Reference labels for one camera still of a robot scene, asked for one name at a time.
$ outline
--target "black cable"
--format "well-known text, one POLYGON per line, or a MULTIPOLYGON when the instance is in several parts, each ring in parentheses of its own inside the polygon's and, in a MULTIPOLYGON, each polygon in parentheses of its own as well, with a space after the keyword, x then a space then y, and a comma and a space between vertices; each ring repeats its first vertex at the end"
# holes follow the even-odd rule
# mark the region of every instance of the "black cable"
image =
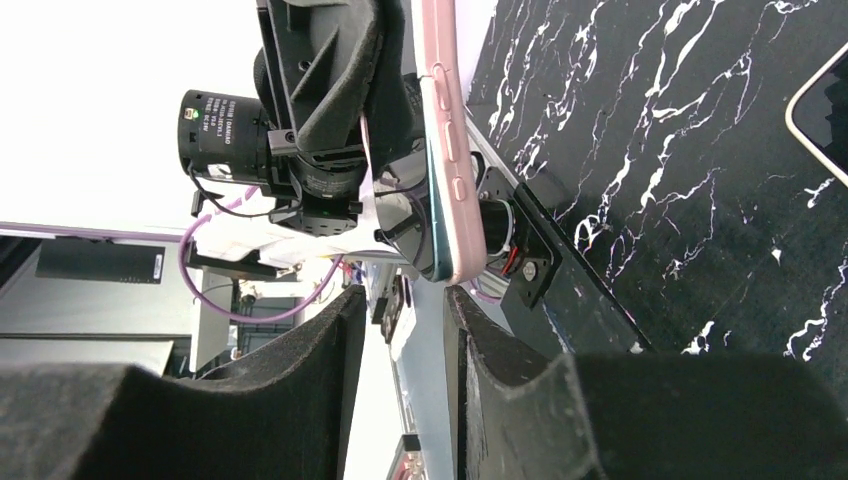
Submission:
POLYGON ((271 211, 265 212, 265 213, 245 214, 245 213, 234 212, 234 211, 230 210, 229 208, 221 205, 221 203, 218 202, 218 200, 215 199, 215 197, 210 195, 209 192, 207 192, 206 189, 203 188, 203 185, 201 185, 200 181, 197 179, 197 172, 194 171, 194 167, 191 164, 189 164, 189 166, 188 166, 188 178, 191 179, 191 182, 194 183, 194 186, 197 188, 197 191, 200 192, 201 195, 203 195, 203 198, 205 198, 206 200, 209 200, 209 202, 211 202, 212 205, 215 205, 215 207, 218 210, 220 210, 224 213, 230 214, 234 217, 259 218, 259 217, 267 217, 268 215, 273 215, 273 214, 276 214, 276 213, 296 212, 300 209, 301 202, 298 202, 296 205, 291 205, 291 206, 288 206, 288 207, 285 207, 285 208, 280 208, 280 209, 274 209, 274 210, 271 210, 271 211))
POLYGON ((326 302, 326 301, 327 301, 327 299, 328 299, 328 298, 330 298, 330 295, 332 295, 332 294, 333 294, 333 292, 335 292, 335 291, 336 291, 336 284, 335 284, 335 282, 333 282, 333 285, 332 285, 332 287, 330 288, 330 293, 326 294, 326 295, 324 296, 324 299, 323 299, 323 300, 322 300, 320 297, 319 297, 319 298, 317 298, 317 300, 318 300, 318 301, 317 301, 315 304, 316 304, 316 305, 321 305, 322 303, 326 302))
POLYGON ((394 243, 395 239, 401 237, 413 228, 418 227, 425 217, 422 217, 420 215, 421 212, 419 212, 417 208, 413 207, 413 209, 415 210, 415 212, 413 212, 412 215, 409 215, 408 217, 404 218, 403 220, 398 222, 394 227, 388 230, 381 229, 380 234, 383 236, 383 239, 385 239, 389 243, 394 243))
MULTIPOLYGON (((211 292, 212 290, 218 290, 219 288, 232 287, 232 286, 233 286, 232 283, 225 283, 223 285, 217 285, 217 286, 214 286, 214 287, 209 287, 201 293, 206 295, 207 293, 211 292)), ((195 298, 194 300, 191 301, 191 303, 195 303, 195 302, 197 302, 197 298, 195 298)))
POLYGON ((422 178, 418 183, 416 183, 415 185, 413 185, 411 187, 401 188, 400 190, 390 190, 390 191, 386 191, 386 192, 376 192, 376 193, 374 193, 374 198, 381 198, 381 197, 385 197, 386 195, 394 195, 396 193, 408 193, 408 192, 411 192, 413 190, 416 190, 416 189, 424 186, 425 183, 427 183, 427 177, 422 178))
POLYGON ((474 185, 480 188, 480 185, 483 184, 483 176, 486 174, 486 159, 480 152, 471 152, 471 156, 477 162, 477 179, 474 180, 474 185))
MULTIPOLYGON (((412 199, 412 209, 416 211, 418 216, 423 220, 427 218, 424 210, 424 205, 421 204, 421 201, 417 198, 412 199)), ((418 250, 415 252, 415 257, 412 259, 412 265, 418 265, 418 260, 421 259, 421 255, 424 253, 424 245, 429 245, 430 243, 430 230, 429 228, 424 228, 421 235, 421 242, 418 243, 418 250)))

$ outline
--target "red wire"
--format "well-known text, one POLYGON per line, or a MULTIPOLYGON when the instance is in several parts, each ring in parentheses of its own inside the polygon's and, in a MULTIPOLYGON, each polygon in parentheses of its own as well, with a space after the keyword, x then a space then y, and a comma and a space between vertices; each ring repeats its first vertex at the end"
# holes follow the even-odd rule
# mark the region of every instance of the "red wire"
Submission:
POLYGON ((512 263, 515 262, 516 255, 518 255, 518 247, 512 247, 512 250, 509 252, 509 257, 506 259, 506 265, 504 265, 503 270, 501 270, 501 275, 506 275, 506 272, 512 268, 512 263))
POLYGON ((353 277, 353 269, 351 269, 351 268, 350 268, 350 265, 348 265, 347 263, 340 263, 340 264, 339 264, 339 269, 340 269, 342 272, 344 272, 344 273, 345 273, 345 275, 347 275, 347 276, 349 276, 349 277, 353 277))
POLYGON ((404 455, 402 458, 400 468, 395 472, 394 477, 392 477, 393 480, 409 480, 412 478, 412 470, 404 466, 404 463, 410 460, 409 454, 404 455))

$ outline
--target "white label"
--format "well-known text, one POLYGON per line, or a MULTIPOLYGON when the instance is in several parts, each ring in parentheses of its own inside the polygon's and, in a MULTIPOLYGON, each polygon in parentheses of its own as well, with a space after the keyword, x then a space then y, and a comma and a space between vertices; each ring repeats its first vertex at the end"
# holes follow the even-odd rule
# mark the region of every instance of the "white label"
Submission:
POLYGON ((230 171, 230 166, 226 163, 215 163, 206 167, 206 170, 209 172, 209 176, 212 178, 219 178, 222 180, 232 180, 233 175, 230 171))
POLYGON ((203 109, 203 131, 212 130, 224 143, 233 143, 233 117, 236 113, 236 101, 209 97, 203 109))
POLYGON ((153 279, 159 280, 162 278, 162 262, 165 260, 165 256, 161 253, 156 255, 156 262, 153 265, 153 279))

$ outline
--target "black marble surface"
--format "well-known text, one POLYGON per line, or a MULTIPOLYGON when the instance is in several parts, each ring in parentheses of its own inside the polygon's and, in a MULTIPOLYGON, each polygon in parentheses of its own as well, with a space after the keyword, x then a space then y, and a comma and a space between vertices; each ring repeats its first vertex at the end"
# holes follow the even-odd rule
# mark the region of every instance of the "black marble surface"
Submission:
MULTIPOLYGON (((844 0, 500 0, 469 110, 634 351, 782 352, 848 409, 848 190, 784 123, 846 42, 844 0)), ((542 307, 562 323, 583 289, 542 307)))

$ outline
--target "black metal bracket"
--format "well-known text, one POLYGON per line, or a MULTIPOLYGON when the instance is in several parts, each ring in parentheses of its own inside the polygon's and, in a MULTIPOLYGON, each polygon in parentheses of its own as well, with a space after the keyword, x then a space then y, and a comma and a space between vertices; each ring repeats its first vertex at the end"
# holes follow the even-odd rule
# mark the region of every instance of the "black metal bracket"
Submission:
POLYGON ((401 275, 395 275, 391 284, 389 284, 388 292, 384 292, 388 296, 385 297, 383 311, 380 312, 379 317, 377 317, 377 308, 374 309, 374 319, 379 318, 380 333, 383 335, 386 345, 391 345, 392 338, 394 338, 395 330, 397 329, 398 320, 400 320, 400 313, 403 311, 405 295, 403 288, 403 277, 401 275))
POLYGON ((259 251, 253 250, 237 262, 212 258, 197 253, 197 245, 189 243, 185 252, 185 263, 189 268, 215 273, 240 280, 269 281, 277 278, 277 269, 259 263, 259 251))
POLYGON ((509 289, 517 289, 521 301, 533 308, 544 296, 562 263, 564 244, 553 218, 525 184, 513 188, 504 174, 489 167, 478 188, 481 200, 506 200, 515 213, 513 247, 518 249, 517 266, 508 272, 509 289))
POLYGON ((206 196, 210 196, 215 200, 220 200, 224 198, 223 195, 214 193, 214 192, 201 192, 200 190, 196 190, 194 192, 194 197, 191 200, 191 216, 197 218, 200 215, 200 212, 203 211, 203 202, 206 201, 206 196))

